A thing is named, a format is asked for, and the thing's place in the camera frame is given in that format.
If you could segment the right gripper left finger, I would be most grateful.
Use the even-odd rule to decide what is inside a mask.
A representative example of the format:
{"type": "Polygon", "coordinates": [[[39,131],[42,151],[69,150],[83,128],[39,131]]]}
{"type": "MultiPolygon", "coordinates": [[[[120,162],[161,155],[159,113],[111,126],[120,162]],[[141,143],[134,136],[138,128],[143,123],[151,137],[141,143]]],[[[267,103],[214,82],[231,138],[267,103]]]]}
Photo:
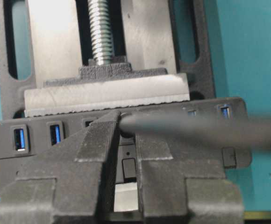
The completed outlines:
{"type": "Polygon", "coordinates": [[[33,156],[0,199],[0,224],[97,224],[114,210],[119,111],[33,156]]]}

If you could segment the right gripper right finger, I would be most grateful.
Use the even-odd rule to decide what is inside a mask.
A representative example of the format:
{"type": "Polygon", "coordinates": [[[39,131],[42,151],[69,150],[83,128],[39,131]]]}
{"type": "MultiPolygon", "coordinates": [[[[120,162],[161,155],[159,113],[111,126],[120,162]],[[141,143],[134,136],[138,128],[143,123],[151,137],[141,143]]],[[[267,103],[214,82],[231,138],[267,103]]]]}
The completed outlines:
{"type": "Polygon", "coordinates": [[[242,224],[239,188],[222,150],[199,141],[135,136],[139,206],[146,224],[242,224]]]}

